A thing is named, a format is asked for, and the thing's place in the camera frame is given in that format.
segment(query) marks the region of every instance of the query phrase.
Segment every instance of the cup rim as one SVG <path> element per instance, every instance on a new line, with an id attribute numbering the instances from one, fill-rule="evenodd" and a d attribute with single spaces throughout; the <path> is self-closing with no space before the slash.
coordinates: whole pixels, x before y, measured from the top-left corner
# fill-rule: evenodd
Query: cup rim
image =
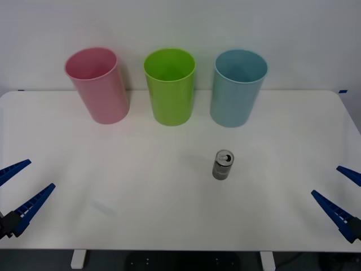
<path id="1" fill-rule="evenodd" d="M 193 59 L 193 62 L 194 62 L 194 68 L 193 68 L 193 70 L 192 70 L 188 75 L 186 75 L 186 76 L 184 76 L 184 77 L 182 77 L 182 78 L 180 78 L 180 79 L 172 80 L 172 81 L 169 81 L 169 80 L 167 80 L 167 81 L 159 80 L 159 79 L 154 78 L 153 76 L 149 75 L 149 73 L 147 73 L 146 68 L 145 68 L 145 64 L 146 64 L 147 59 L 148 59 L 151 55 L 153 55 L 153 54 L 155 54 L 155 53 L 157 53 L 157 52 L 159 52 L 159 51 L 164 51 L 164 50 L 179 50 L 179 51 L 182 51 L 182 52 L 187 53 L 187 54 Z M 190 77 L 192 74 L 194 74 L 194 71 L 196 70 L 196 60 L 195 60 L 194 57 L 191 55 L 191 53 L 189 53 L 188 51 L 183 50 L 183 49 L 181 49 L 181 48 L 177 48 L 177 47 L 161 48 L 161 49 L 155 50 L 155 51 L 151 52 L 149 55 L 147 55 L 147 57 L 146 57 L 146 59 L 144 60 L 144 63 L 143 63 L 143 70 L 144 70 L 144 73 L 146 74 L 146 76 L 150 77 L 151 79 L 153 79 L 153 80 L 155 80 L 155 81 L 162 82 L 162 83 L 174 83 L 174 82 L 178 82 L 178 81 L 184 80 L 184 79 Z"/>
<path id="2" fill-rule="evenodd" d="M 83 52 L 83 51 L 90 50 L 90 49 L 103 49 L 103 50 L 107 50 L 107 51 L 109 51 L 110 53 L 112 53 L 112 54 L 114 55 L 114 57 L 115 57 L 114 67 L 111 68 L 111 70 L 110 70 L 109 72 L 107 72 L 107 73 L 105 73 L 105 74 L 103 74 L 103 75 L 101 75 L 101 76 L 91 78 L 91 79 L 81 79 L 81 78 L 76 78 L 76 77 L 71 76 L 71 75 L 67 72 L 67 64 L 68 64 L 68 62 L 69 62 L 75 55 L 77 55 L 77 54 L 79 54 L 79 53 L 81 53 L 81 52 Z M 118 57 L 117 57 L 117 55 L 116 55 L 111 49 L 106 48 L 106 47 L 89 47 L 89 48 L 82 49 L 82 50 L 77 51 L 77 52 L 75 52 L 74 54 L 72 54 L 72 55 L 67 59 L 67 61 L 65 62 L 64 71 L 65 71 L 65 74 L 66 74 L 67 76 L 69 76 L 71 79 L 74 79 L 74 80 L 77 80 L 77 81 L 92 81 L 92 80 L 96 80 L 96 79 L 102 78 L 102 77 L 110 74 L 112 71 L 114 71 L 114 69 L 117 68 L 117 66 L 118 66 Z"/>
<path id="3" fill-rule="evenodd" d="M 215 63 L 217 62 L 217 59 L 218 59 L 222 54 L 227 53 L 227 52 L 230 52 L 230 51 L 246 51 L 246 52 L 250 52 L 250 53 L 252 53 L 252 54 L 255 54 L 255 55 L 259 56 L 261 59 L 263 59 L 263 61 L 264 61 L 265 64 L 266 64 L 266 68 L 267 68 L 267 69 L 266 69 L 265 74 L 264 74 L 260 79 L 257 79 L 257 80 L 252 81 L 252 82 L 240 82 L 240 81 L 235 81 L 235 80 L 232 80 L 232 79 L 227 78 L 226 76 L 224 76 L 223 74 L 221 74 L 221 73 L 219 72 L 219 70 L 217 69 L 217 66 L 216 66 Z M 255 53 L 254 51 L 250 51 L 250 50 L 246 50 L 246 49 L 242 49 L 242 48 L 234 48 L 234 49 L 229 49 L 229 50 L 226 50 L 226 51 L 221 52 L 221 53 L 215 58 L 215 61 L 214 61 L 214 69 L 215 69 L 215 71 L 216 71 L 220 76 L 222 76 L 224 79 L 226 79 L 226 80 L 228 80 L 228 81 L 230 81 L 230 82 L 233 82 L 233 83 L 237 83 L 237 84 L 253 84 L 253 83 L 256 83 L 256 82 L 259 82 L 259 81 L 263 80 L 263 79 L 266 77 L 266 75 L 268 74 L 268 64 L 267 64 L 267 61 L 266 61 L 263 57 L 261 57 L 259 54 Z"/>

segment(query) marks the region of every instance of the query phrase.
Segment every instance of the blue cup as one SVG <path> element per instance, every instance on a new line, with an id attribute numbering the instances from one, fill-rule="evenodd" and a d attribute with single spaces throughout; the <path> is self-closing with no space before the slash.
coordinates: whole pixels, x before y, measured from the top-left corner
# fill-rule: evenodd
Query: blue cup
<path id="1" fill-rule="evenodd" d="M 221 53 L 215 60 L 210 115 L 221 126 L 246 123 L 267 74 L 259 55 L 241 49 Z"/>

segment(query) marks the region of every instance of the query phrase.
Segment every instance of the can lid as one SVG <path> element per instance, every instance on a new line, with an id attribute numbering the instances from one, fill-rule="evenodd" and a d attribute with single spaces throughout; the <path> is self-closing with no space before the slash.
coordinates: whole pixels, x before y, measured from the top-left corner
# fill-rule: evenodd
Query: can lid
<path id="1" fill-rule="evenodd" d="M 235 160 L 235 157 L 233 156 L 233 153 L 227 150 L 220 150 L 215 155 L 215 160 L 218 164 L 229 167 L 233 164 L 233 161 Z"/>

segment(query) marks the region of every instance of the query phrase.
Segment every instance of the green cup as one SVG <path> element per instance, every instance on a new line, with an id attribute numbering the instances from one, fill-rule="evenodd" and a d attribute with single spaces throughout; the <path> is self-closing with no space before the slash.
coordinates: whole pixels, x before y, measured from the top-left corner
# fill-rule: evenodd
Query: green cup
<path id="1" fill-rule="evenodd" d="M 192 113 L 196 62 L 190 53 L 174 48 L 151 53 L 144 61 L 154 118 L 177 126 Z"/>

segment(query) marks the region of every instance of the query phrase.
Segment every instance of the plastic cup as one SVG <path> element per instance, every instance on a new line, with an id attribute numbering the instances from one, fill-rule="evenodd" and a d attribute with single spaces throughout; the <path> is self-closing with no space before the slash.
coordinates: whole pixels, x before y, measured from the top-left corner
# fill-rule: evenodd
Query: plastic cup
<path id="1" fill-rule="evenodd" d="M 215 60 L 210 115 L 225 127 L 245 124 L 267 74 L 259 55 L 241 49 L 225 51 Z"/>
<path id="2" fill-rule="evenodd" d="M 161 124 L 177 126 L 192 113 L 196 62 L 181 49 L 161 49 L 144 61 L 154 118 Z"/>
<path id="3" fill-rule="evenodd" d="M 116 123 L 127 115 L 126 90 L 117 56 L 111 50 L 96 47 L 79 51 L 68 59 L 65 72 L 97 123 Z"/>

